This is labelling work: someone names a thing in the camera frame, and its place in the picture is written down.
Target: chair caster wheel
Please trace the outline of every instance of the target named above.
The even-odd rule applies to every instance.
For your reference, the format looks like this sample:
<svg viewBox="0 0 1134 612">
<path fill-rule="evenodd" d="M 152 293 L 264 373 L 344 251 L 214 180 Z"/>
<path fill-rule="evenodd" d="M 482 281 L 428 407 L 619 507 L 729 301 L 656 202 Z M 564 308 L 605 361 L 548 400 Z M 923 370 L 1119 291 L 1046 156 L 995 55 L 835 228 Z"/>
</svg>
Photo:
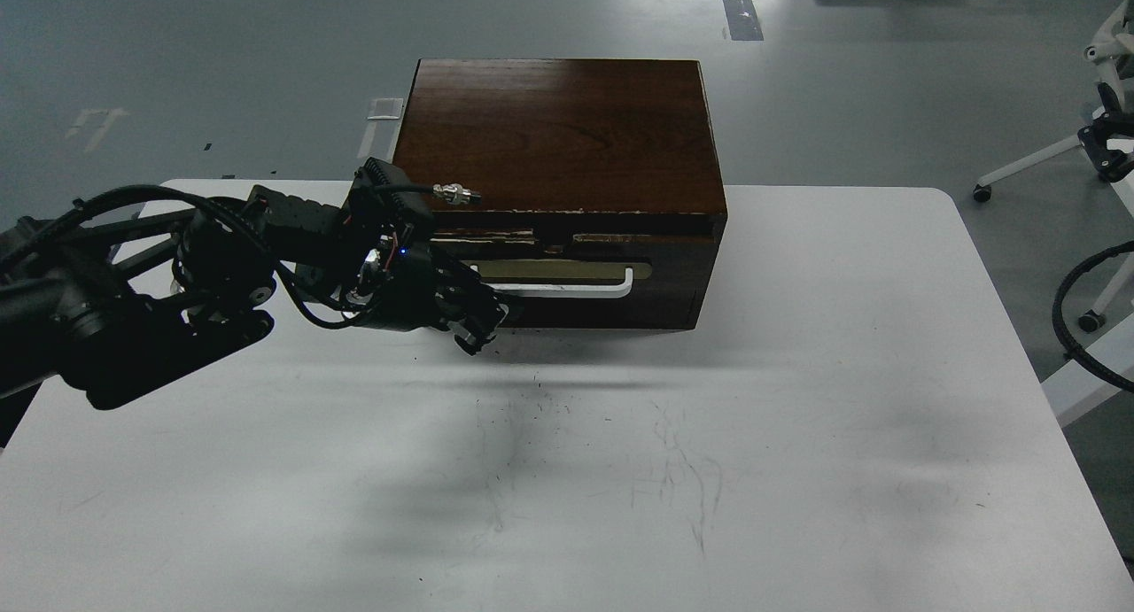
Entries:
<svg viewBox="0 0 1134 612">
<path fill-rule="evenodd" d="M 1107 316 L 1100 316 L 1094 312 L 1086 312 L 1078 316 L 1078 326 L 1085 330 L 1088 333 L 1094 333 L 1095 330 L 1102 329 L 1102 325 L 1107 324 Z"/>
</svg>

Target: white chair leg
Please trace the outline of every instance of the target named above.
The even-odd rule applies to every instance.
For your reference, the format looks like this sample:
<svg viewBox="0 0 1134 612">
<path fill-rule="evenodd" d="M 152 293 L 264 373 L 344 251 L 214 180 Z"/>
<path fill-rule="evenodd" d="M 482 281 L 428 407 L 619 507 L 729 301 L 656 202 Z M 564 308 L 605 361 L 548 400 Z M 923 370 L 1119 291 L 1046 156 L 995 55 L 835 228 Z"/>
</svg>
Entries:
<svg viewBox="0 0 1134 612">
<path fill-rule="evenodd" d="M 1118 290 L 1123 288 L 1123 284 L 1129 282 L 1131 277 L 1134 277 L 1134 254 L 1127 254 L 1126 260 L 1118 267 L 1118 273 L 1115 273 L 1115 277 L 1110 278 L 1106 289 L 1102 289 L 1102 294 L 1099 294 L 1094 304 L 1091 305 L 1091 311 L 1099 316 L 1107 313 L 1107 306 L 1110 306 L 1110 301 L 1114 301 L 1115 296 L 1118 295 Z"/>
<path fill-rule="evenodd" d="M 1049 144 L 1041 151 L 1036 153 L 1031 153 L 1029 156 L 1024 156 L 1021 160 L 1016 160 L 1015 163 L 1005 164 L 1004 168 L 997 169 L 995 172 L 984 173 L 976 180 L 976 187 L 989 187 L 996 180 L 1004 180 L 1006 177 L 1012 176 L 1012 173 L 1024 171 L 1026 168 L 1035 167 L 1042 163 L 1044 160 L 1055 159 L 1055 156 L 1060 155 L 1063 152 L 1069 152 L 1073 148 L 1078 147 L 1078 135 L 1067 136 L 1057 144 Z"/>
</svg>

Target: cable connector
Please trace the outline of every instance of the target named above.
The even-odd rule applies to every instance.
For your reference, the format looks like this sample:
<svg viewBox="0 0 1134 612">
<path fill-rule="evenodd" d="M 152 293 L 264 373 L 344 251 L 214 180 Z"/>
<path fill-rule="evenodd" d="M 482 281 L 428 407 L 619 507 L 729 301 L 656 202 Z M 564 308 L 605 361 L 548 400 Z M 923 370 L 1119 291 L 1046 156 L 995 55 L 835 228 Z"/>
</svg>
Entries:
<svg viewBox="0 0 1134 612">
<path fill-rule="evenodd" d="M 450 205 L 477 205 L 481 203 L 481 195 L 475 192 L 469 192 L 462 185 L 433 185 L 433 196 L 440 197 L 440 199 L 446 201 Z"/>
</svg>

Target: drawer handle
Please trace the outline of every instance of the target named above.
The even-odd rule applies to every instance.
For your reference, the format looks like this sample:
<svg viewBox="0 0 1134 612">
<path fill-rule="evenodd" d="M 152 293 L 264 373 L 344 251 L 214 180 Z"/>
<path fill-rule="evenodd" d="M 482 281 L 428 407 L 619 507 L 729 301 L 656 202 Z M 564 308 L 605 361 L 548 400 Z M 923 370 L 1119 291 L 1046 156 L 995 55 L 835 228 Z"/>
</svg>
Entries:
<svg viewBox="0 0 1134 612">
<path fill-rule="evenodd" d="M 476 265 L 469 265 L 480 272 Z M 612 300 L 624 298 L 634 286 L 634 270 L 626 267 L 621 284 L 511 284 L 511 282 L 485 282 L 501 294 L 510 294 L 522 298 L 600 298 Z"/>
</svg>

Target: wooden box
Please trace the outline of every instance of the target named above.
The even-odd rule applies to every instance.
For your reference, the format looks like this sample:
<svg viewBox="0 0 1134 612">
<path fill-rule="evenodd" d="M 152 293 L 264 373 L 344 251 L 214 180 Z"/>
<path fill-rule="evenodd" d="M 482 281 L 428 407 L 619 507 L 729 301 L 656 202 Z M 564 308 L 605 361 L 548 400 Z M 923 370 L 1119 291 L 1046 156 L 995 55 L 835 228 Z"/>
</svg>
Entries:
<svg viewBox="0 0 1134 612">
<path fill-rule="evenodd" d="M 393 164 L 482 193 L 435 244 L 490 284 L 631 286 L 511 325 L 696 326 L 727 210 L 695 60 L 421 60 Z"/>
</svg>

